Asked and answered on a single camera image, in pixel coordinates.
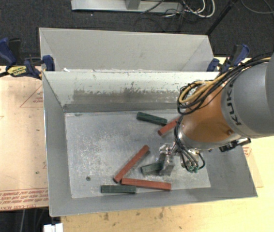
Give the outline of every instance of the wooden stick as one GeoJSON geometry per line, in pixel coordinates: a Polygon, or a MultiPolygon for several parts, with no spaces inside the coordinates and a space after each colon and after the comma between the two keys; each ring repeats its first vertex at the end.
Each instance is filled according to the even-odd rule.
{"type": "Polygon", "coordinates": [[[113,178],[115,182],[121,181],[124,175],[149,151],[149,146],[144,145],[139,152],[122,168],[119,173],[113,178]]]}
{"type": "Polygon", "coordinates": [[[123,178],[121,181],[121,184],[136,186],[140,188],[158,189],[158,190],[166,190],[166,191],[171,190],[171,184],[167,182],[123,178]]]}
{"type": "Polygon", "coordinates": [[[173,121],[169,122],[167,125],[163,126],[161,129],[159,129],[157,131],[157,133],[160,136],[163,136],[166,132],[170,131],[171,129],[173,129],[176,126],[178,120],[179,120],[179,118],[176,118],[173,121]]]}

